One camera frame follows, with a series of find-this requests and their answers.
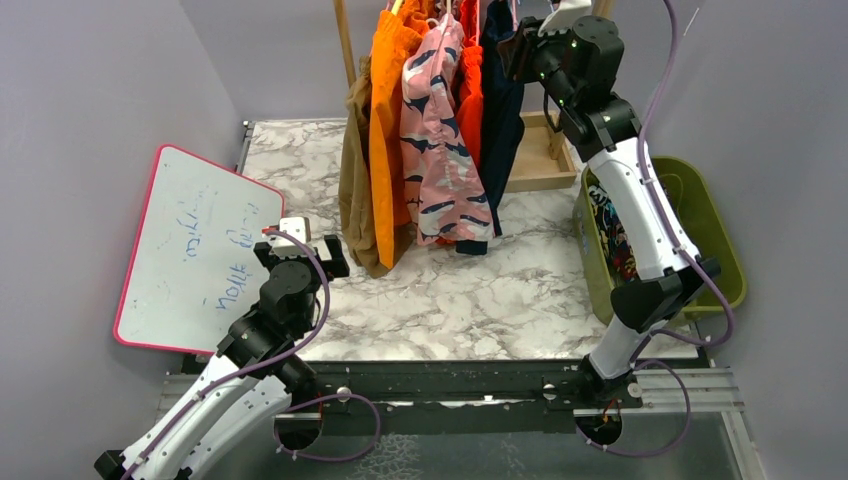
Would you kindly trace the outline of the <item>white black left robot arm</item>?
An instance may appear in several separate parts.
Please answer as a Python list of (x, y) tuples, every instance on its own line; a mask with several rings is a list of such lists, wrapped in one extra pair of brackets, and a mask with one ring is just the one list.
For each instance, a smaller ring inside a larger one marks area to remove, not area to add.
[(317, 397), (298, 349), (329, 314), (329, 283), (349, 275), (341, 241), (318, 251), (274, 231), (254, 253), (269, 272), (259, 299), (235, 320), (215, 355), (173, 407), (139, 440), (94, 463), (103, 479), (199, 479), (263, 419)]

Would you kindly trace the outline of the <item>pink shark print shorts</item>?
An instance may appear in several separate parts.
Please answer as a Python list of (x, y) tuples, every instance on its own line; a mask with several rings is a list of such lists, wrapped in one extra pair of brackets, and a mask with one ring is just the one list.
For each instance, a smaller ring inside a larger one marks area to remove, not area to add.
[(401, 74), (404, 200), (420, 245), (489, 241), (493, 215), (461, 133), (452, 91), (464, 31), (448, 14), (428, 24), (430, 30)]

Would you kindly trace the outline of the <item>wooden clothes rack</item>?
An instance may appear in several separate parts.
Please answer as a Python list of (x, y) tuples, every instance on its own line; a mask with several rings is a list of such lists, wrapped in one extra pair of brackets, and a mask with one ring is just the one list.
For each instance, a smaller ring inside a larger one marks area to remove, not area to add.
[[(347, 85), (357, 78), (345, 2), (333, 0)], [(554, 133), (542, 112), (523, 112), (525, 133), (517, 151), (506, 192), (527, 192), (565, 189), (578, 178), (569, 151), (570, 144), (560, 133)]]

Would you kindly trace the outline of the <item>pink framed whiteboard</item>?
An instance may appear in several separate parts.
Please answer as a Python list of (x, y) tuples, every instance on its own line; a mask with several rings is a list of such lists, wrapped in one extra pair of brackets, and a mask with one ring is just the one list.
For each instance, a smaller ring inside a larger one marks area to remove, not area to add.
[(175, 145), (155, 155), (113, 335), (124, 345), (210, 353), (257, 301), (253, 253), (282, 193)]

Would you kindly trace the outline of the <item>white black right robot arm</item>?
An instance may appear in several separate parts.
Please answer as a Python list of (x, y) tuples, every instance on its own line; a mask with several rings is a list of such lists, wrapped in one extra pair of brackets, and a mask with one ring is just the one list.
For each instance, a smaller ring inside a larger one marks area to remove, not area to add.
[(540, 83), (559, 109), (564, 134), (612, 200), (635, 258), (636, 280), (610, 294), (613, 317), (578, 366), (579, 398), (600, 407), (632, 371), (655, 332), (714, 284), (715, 258), (702, 258), (673, 212), (633, 107), (613, 90), (624, 53), (617, 26), (584, 15), (566, 28), (525, 17), (498, 45), (507, 78)]

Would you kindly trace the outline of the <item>olive green plastic basket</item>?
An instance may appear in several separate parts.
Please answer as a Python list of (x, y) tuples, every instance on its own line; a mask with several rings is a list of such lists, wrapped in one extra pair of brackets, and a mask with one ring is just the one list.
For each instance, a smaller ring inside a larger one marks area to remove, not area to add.
[[(715, 283), (730, 306), (738, 308), (747, 295), (747, 280), (704, 179), (697, 169), (681, 159), (655, 157), (653, 162), (665, 195), (685, 233), (702, 256), (719, 261), (721, 273)], [(610, 294), (614, 288), (627, 283), (617, 283), (611, 277), (592, 215), (588, 186), (601, 184), (589, 170), (583, 171), (580, 182), (573, 222), (580, 240), (580, 255), (593, 313), (603, 324), (608, 324), (613, 316)]]

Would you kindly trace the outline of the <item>navy blue shorts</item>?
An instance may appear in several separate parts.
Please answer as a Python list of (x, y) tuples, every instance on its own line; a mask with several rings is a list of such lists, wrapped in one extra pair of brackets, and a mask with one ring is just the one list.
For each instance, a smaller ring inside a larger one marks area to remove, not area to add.
[(515, 32), (512, 9), (505, 1), (492, 1), (487, 7), (480, 7), (480, 14), (485, 17), (479, 41), (483, 48), (484, 111), (481, 166), (477, 170), (491, 207), (495, 234), (500, 236), (498, 207), (525, 132), (521, 118), (524, 85), (505, 78), (497, 52), (498, 42)]

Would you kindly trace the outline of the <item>colourful comic print shorts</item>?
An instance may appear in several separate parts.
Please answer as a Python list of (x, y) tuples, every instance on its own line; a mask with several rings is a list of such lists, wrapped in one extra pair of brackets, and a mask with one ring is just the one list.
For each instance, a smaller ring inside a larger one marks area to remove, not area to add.
[(636, 261), (618, 212), (601, 185), (589, 185), (592, 215), (599, 232), (604, 259), (617, 283), (638, 279)]

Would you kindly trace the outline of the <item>red orange shorts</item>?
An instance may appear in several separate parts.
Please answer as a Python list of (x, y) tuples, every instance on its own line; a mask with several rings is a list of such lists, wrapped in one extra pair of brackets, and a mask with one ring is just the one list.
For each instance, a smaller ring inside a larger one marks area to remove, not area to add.
[(479, 1), (464, 0), (459, 4), (459, 22), (463, 28), (463, 50), (460, 56), (459, 106), (456, 113), (460, 134), (477, 169), (481, 166), (484, 94), (482, 89), (483, 48), (480, 45), (481, 7)]

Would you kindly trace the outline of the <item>tan brown shorts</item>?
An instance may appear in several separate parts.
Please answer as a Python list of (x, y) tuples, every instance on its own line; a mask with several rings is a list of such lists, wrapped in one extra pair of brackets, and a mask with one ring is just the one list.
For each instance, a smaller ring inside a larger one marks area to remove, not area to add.
[(370, 69), (371, 58), (361, 57), (360, 73), (345, 101), (348, 117), (342, 143), (338, 206), (341, 231), (351, 258), (370, 277), (380, 278), (388, 273), (388, 268), (379, 259), (368, 167)]

